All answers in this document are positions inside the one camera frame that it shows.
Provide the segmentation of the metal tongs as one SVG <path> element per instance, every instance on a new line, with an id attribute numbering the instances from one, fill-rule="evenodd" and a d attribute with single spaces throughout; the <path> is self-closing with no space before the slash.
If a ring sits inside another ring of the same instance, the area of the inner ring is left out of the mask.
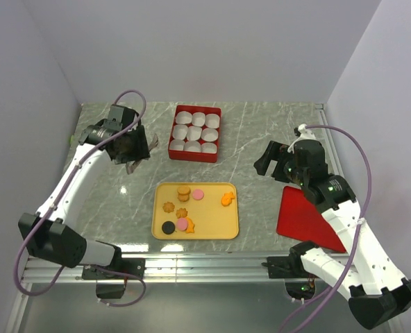
<path id="1" fill-rule="evenodd" d="M 153 139 L 151 140 L 151 143 L 148 145 L 149 151 L 152 151 L 154 148 L 158 146 L 159 143 L 159 138 L 158 135 L 155 134 L 153 136 Z M 136 168 L 139 167 L 139 165 L 142 163 L 143 159 L 134 161 L 134 162 L 127 162 L 125 166 L 126 174 L 130 175 L 135 172 Z"/>

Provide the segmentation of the round tan cookie top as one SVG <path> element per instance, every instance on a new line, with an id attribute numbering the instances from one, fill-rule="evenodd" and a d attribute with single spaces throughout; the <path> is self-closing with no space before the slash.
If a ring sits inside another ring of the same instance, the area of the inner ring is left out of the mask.
<path id="1" fill-rule="evenodd" d="M 191 192 L 191 189 L 186 185 L 183 185 L 177 188 L 177 193 L 180 196 L 188 196 L 190 192 Z"/>

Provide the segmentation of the round tan cookie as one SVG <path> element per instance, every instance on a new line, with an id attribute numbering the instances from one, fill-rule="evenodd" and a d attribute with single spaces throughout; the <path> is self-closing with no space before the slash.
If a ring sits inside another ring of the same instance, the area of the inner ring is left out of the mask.
<path id="1" fill-rule="evenodd" d="M 183 185 L 177 188 L 177 193 L 180 196 L 188 196 L 190 192 L 191 192 L 191 189 L 186 185 Z"/>
<path id="2" fill-rule="evenodd" d="M 184 202 L 187 202 L 189 199 L 190 199 L 190 196 L 188 194 L 186 194 L 186 195 L 179 194 L 178 195 L 178 200 L 180 202 L 184 203 Z"/>

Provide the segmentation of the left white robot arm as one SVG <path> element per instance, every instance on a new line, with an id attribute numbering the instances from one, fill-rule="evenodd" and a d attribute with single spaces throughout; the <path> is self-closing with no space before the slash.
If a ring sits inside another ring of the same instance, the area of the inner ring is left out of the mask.
<path id="1" fill-rule="evenodd" d="M 121 274 L 120 249 L 88 240 L 74 226 L 95 181 L 108 166 L 149 158 L 140 117 L 131 108 L 111 105 L 107 118 L 82 132 L 74 157 L 52 194 L 36 213 L 25 213 L 18 222 L 29 255 L 68 268 L 97 265 L 108 279 Z"/>

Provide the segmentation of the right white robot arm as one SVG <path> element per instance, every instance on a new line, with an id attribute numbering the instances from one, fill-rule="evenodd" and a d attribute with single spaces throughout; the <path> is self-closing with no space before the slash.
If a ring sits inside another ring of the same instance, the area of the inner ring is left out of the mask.
<path id="1" fill-rule="evenodd" d="M 349 254 L 348 262 L 341 264 L 316 243 L 304 241 L 290 250 L 291 273 L 322 279 L 348 301 L 352 315 L 367 330 L 411 308 L 411 279 L 396 267 L 360 216 L 348 182 L 329 173 L 321 143 L 302 139 L 288 146 L 271 141 L 254 164 L 257 174 L 266 174 L 272 161 L 277 163 L 273 178 L 298 185 Z"/>

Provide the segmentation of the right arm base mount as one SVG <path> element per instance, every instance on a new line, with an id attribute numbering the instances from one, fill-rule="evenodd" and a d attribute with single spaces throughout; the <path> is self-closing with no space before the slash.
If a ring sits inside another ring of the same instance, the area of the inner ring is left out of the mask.
<path id="1" fill-rule="evenodd" d="M 316 276 L 304 271 L 290 255 L 268 257 L 262 266 L 269 279 L 283 280 L 286 296 L 292 302 L 308 302 L 317 296 Z"/>

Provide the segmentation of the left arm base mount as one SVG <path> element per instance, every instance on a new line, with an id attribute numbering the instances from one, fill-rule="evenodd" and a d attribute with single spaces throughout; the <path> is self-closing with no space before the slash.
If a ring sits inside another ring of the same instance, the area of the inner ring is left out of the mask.
<path id="1" fill-rule="evenodd" d="M 123 258 L 118 266 L 85 266 L 81 279 L 96 282 L 96 295 L 101 300 L 120 300 L 129 281 L 143 279 L 145 265 L 144 258 Z"/>

